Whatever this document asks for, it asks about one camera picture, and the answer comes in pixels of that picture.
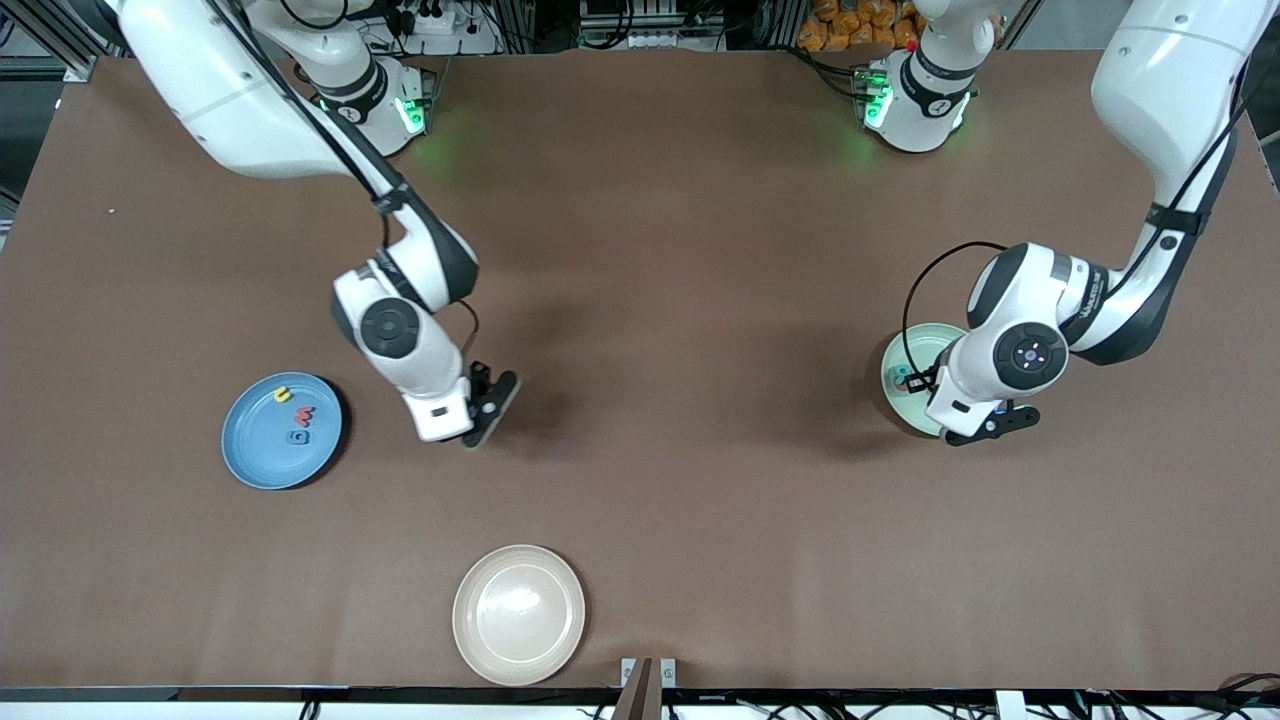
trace brown table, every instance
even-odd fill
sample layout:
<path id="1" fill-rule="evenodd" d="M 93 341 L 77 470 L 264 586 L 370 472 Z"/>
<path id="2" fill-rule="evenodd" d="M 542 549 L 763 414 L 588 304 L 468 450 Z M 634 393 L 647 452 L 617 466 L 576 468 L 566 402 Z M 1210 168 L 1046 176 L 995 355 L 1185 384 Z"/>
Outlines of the brown table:
<path id="1" fill-rule="evenodd" d="M 996 54 L 928 156 L 782 55 L 454 63 L 397 165 L 481 256 L 476 356 L 526 380 L 476 455 L 417 442 L 333 327 L 330 279 L 379 236 L 357 186 L 223 170 L 102 61 L 0 256 L 0 684 L 480 685 L 449 607 L 516 542 L 586 587 L 552 685 L 639 653 L 703 687 L 1280 665 L 1280 202 L 1252 141 L 1153 352 L 1073 361 L 1039 428 L 964 450 L 882 407 L 879 350 L 940 251 L 1128 256 L 1152 186 L 1091 109 L 1096 61 Z M 934 273 L 915 318 L 963 322 L 986 260 Z M 353 437 L 320 482 L 253 491 L 223 415 L 288 369 L 346 391 Z"/>

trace blue plate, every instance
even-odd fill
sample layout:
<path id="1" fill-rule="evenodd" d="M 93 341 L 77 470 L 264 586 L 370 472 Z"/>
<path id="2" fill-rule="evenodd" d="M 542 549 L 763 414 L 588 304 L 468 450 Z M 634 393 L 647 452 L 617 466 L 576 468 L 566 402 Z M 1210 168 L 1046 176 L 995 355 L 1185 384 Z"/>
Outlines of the blue plate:
<path id="1" fill-rule="evenodd" d="M 288 400 L 276 400 L 278 388 Z M 264 378 L 232 405 L 223 424 L 223 460 L 259 489 L 300 486 L 338 451 L 347 419 L 329 383 L 306 373 Z"/>

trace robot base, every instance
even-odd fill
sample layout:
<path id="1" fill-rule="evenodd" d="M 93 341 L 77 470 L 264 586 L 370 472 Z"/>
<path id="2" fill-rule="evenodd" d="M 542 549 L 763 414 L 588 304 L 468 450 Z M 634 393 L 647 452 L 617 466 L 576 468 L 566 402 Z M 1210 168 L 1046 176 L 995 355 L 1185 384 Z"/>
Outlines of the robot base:
<path id="1" fill-rule="evenodd" d="M 910 56 L 906 50 L 895 50 L 887 58 L 882 58 L 868 68 L 874 73 L 883 73 L 888 79 L 881 96 L 860 108 L 863 124 L 867 129 L 884 138 L 884 142 L 906 152 L 928 152 L 936 150 L 947 137 L 964 122 L 964 108 L 969 101 L 969 95 L 951 106 L 934 108 L 940 117 L 929 117 L 916 105 L 906 91 L 893 87 L 893 82 L 902 73 L 902 63 Z"/>
<path id="2" fill-rule="evenodd" d="M 408 141 L 430 127 L 435 73 L 424 73 L 393 58 L 379 58 L 378 64 L 387 70 L 387 96 L 369 111 L 369 117 L 358 127 L 385 158 L 399 152 Z M 339 108 L 338 113 L 342 114 L 343 110 Z"/>

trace white bracket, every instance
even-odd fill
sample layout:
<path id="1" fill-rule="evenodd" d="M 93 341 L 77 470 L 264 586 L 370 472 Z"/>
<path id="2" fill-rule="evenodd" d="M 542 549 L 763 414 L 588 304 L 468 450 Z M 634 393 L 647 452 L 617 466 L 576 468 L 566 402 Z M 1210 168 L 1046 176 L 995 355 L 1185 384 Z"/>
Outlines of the white bracket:
<path id="1" fill-rule="evenodd" d="M 996 716 L 1000 720 L 1027 720 L 1023 691 L 996 691 Z"/>
<path id="2" fill-rule="evenodd" d="M 620 683 L 621 685 L 626 685 L 627 684 L 627 678 L 631 676 L 631 670 L 635 666 L 636 666 L 636 659 L 635 657 L 623 657 L 622 659 L 622 682 Z M 660 667 L 662 667 L 662 687 L 664 687 L 664 688 L 675 688 L 676 687 L 676 659 L 675 657 L 663 657 Z"/>

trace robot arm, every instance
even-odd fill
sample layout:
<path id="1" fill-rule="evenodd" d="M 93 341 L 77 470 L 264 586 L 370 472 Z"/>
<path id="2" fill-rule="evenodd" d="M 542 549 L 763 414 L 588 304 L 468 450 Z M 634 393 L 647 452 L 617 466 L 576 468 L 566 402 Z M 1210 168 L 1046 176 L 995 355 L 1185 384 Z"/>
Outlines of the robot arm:
<path id="1" fill-rule="evenodd" d="M 431 314 L 466 297 L 479 265 L 351 123 L 306 102 L 279 76 L 228 0 L 114 0 L 120 29 L 170 110 L 219 164 L 260 178 L 347 174 L 406 234 L 334 281 L 343 334 L 404 398 L 422 441 L 476 447 L 518 387 L 488 382 Z"/>
<path id="2" fill-rule="evenodd" d="M 992 260 L 969 297 L 972 332 L 938 359 L 929 418 L 974 437 L 1006 401 L 1061 377 L 1069 354 L 1108 365 L 1151 347 L 1230 165 L 1234 88 L 1276 4 L 1134 1 L 1092 90 L 1156 182 L 1134 252 L 1121 270 L 1036 243 Z"/>
<path id="3" fill-rule="evenodd" d="M 355 24 L 344 19 L 319 23 L 342 12 L 337 0 L 323 8 L 317 0 L 279 0 L 246 3 L 244 13 L 253 29 L 287 50 L 324 99 L 325 106 L 357 126 L 384 156 L 399 151 L 413 136 L 425 131 L 428 96 L 434 90 L 434 74 L 404 65 L 393 58 L 374 58 Z M 349 13 L 367 9 L 372 0 L 348 0 Z M 314 12 L 303 18 L 288 10 Z"/>
<path id="4" fill-rule="evenodd" d="M 928 24 L 914 50 L 870 65 L 883 79 L 863 109 L 863 123 L 908 152 L 927 152 L 960 127 L 974 76 L 996 44 L 989 15 L 1000 0 L 916 0 Z"/>

